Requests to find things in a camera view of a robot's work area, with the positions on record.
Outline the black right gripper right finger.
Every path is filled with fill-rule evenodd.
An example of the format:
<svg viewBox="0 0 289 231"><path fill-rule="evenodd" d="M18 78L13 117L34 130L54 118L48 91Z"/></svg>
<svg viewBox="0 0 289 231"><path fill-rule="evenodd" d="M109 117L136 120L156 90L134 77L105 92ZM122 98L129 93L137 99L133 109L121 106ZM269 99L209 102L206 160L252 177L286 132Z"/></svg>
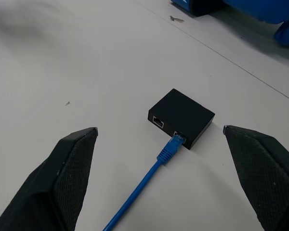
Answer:
<svg viewBox="0 0 289 231"><path fill-rule="evenodd" d="M289 231L289 151L274 137L223 128L240 185L264 231Z"/></svg>

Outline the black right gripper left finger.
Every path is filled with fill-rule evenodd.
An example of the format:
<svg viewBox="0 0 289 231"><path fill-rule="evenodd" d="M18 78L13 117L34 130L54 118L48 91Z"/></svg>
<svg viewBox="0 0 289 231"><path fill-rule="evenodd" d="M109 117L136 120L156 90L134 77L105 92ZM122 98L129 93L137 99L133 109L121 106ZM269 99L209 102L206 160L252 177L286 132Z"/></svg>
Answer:
<svg viewBox="0 0 289 231"><path fill-rule="evenodd" d="M0 231L75 231L86 195L96 127L62 138L0 216Z"/></svg>

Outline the black network adapter box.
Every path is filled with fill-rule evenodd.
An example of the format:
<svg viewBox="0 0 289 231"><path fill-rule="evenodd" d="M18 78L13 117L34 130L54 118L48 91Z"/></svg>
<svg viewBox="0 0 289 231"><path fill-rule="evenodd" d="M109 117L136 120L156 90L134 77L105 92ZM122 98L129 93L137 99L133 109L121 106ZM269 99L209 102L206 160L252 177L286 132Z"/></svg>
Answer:
<svg viewBox="0 0 289 231"><path fill-rule="evenodd" d="M214 112L176 89L168 92L148 111L151 123L171 137L179 134L185 138L183 146L188 150L192 149L214 117Z"/></svg>

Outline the blue rounded plastic object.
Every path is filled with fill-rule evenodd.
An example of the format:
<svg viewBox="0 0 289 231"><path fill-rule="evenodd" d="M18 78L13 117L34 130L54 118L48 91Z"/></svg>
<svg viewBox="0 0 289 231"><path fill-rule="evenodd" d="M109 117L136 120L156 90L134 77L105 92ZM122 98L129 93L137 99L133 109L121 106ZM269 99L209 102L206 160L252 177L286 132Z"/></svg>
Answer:
<svg viewBox="0 0 289 231"><path fill-rule="evenodd" d="M275 32L274 39L282 46L289 46L289 22L284 22Z"/></svg>

